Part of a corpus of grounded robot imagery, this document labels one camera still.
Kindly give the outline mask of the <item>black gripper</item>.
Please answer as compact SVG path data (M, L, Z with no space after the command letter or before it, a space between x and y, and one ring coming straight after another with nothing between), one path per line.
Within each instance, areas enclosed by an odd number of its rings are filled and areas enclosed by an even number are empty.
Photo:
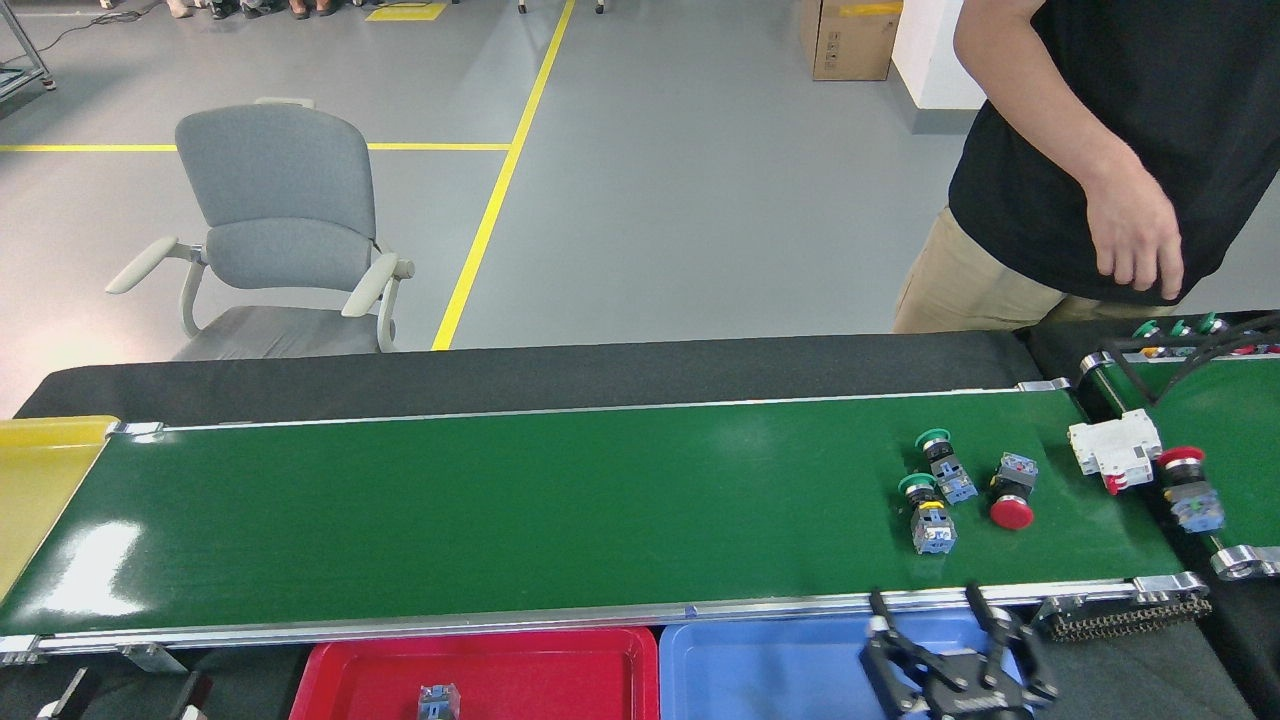
M940 656L910 641L895 625L878 588L868 596L872 616L861 666L887 716L924 714L931 719L1030 719L1027 703L1053 703L1057 682L1037 634L1018 616L987 601L978 583L965 584L965 597L988 637L986 656L975 652ZM1004 669L1012 651L1023 685ZM956 691L943 682L959 676Z

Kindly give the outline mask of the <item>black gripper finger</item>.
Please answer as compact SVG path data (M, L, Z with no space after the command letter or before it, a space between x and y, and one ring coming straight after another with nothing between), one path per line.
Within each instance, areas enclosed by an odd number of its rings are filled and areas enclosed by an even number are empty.
M64 692L38 711L38 719L82 719L96 696L96 671L79 667Z
M191 673L180 688L175 703L168 712L172 720L209 719L204 706L209 701L212 679L201 671Z

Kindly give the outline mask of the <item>person's right hand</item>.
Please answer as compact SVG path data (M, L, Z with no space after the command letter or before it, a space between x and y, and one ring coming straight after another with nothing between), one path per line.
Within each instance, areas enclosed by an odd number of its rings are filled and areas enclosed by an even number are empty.
M1108 170L1083 186L1101 275L1135 291L1180 296L1181 233L1174 206L1143 167Z

